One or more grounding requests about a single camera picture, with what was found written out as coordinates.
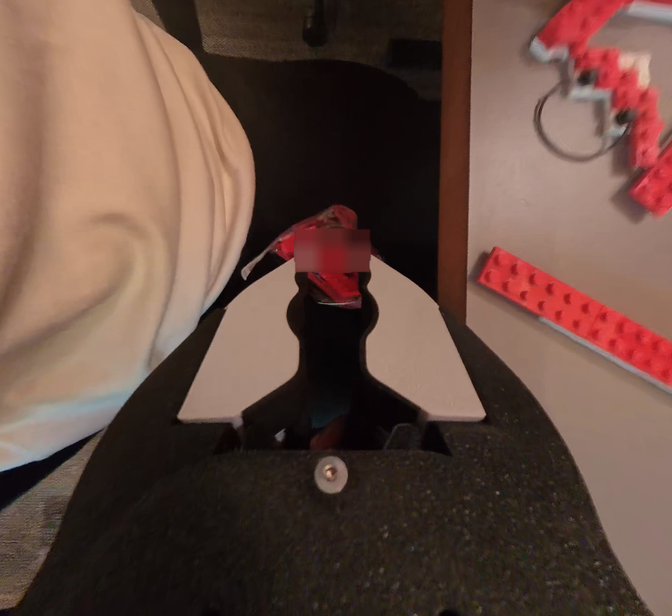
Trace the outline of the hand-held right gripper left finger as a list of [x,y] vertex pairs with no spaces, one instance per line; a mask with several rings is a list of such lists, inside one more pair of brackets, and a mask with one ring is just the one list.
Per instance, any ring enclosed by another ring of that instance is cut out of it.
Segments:
[[308,397],[304,298],[290,260],[231,301],[177,419],[297,425]]

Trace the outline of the person's dark pants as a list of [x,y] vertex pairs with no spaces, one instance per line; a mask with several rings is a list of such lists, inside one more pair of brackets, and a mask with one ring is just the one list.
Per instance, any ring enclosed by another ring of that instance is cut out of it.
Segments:
[[1,511],[43,482],[73,488],[105,428],[47,456],[43,460],[1,472]]

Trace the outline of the person's cream shirt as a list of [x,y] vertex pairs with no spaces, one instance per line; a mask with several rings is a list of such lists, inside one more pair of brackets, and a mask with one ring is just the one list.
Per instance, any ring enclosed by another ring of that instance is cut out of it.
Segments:
[[222,292],[253,153],[130,0],[1,0],[1,471],[107,425]]

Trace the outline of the grey desk with brown edge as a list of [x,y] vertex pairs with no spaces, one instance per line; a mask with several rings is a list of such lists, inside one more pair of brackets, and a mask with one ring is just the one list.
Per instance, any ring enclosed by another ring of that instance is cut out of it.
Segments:
[[552,155],[533,110],[558,81],[529,45],[567,0],[444,0],[443,57],[471,10],[466,324],[521,379],[565,440],[608,541],[654,615],[671,614],[671,394],[475,284],[499,246],[671,337],[671,215],[628,198],[622,144]]

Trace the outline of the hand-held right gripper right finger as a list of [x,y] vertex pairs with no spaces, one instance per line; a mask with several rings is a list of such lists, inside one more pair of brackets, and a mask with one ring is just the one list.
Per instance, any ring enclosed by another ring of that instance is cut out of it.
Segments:
[[367,289],[378,313],[365,337],[374,379],[415,404],[427,420],[480,422],[486,412],[438,304],[379,259]]

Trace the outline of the long red brick strip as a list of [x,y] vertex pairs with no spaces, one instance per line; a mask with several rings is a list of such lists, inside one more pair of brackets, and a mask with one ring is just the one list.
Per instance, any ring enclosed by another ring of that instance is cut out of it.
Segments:
[[671,393],[671,341],[510,252],[494,247],[476,282],[540,322]]

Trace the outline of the clear bag of red bricks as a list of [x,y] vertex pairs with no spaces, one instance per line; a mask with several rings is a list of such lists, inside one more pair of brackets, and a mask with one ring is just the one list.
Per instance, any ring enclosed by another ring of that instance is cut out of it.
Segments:
[[307,275],[315,302],[350,310],[362,307],[360,274],[370,272],[370,259],[382,260],[369,231],[358,229],[356,213],[344,205],[332,205],[292,225],[243,267],[241,277],[248,280],[268,255],[293,260],[296,272]]

